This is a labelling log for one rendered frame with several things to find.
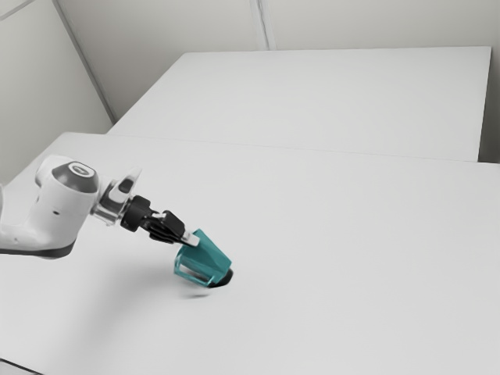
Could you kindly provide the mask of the teal faceted mug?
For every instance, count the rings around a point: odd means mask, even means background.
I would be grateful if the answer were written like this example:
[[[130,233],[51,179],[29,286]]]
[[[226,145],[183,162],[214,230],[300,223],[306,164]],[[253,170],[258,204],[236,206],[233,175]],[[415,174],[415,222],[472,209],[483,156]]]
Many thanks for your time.
[[[230,283],[234,272],[231,260],[201,230],[197,246],[183,245],[174,261],[174,273],[204,288],[218,288]]]

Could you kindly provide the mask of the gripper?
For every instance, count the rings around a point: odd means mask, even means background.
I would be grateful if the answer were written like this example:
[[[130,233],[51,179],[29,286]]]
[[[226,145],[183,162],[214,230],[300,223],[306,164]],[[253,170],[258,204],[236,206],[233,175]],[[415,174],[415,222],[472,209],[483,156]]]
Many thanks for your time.
[[[171,211],[163,211],[160,221],[155,214],[157,211],[151,209],[151,202],[135,195],[125,207],[120,226],[128,231],[136,232],[142,228],[149,232],[149,237],[155,241],[168,244],[183,244],[197,247],[200,238],[186,230],[184,223]]]

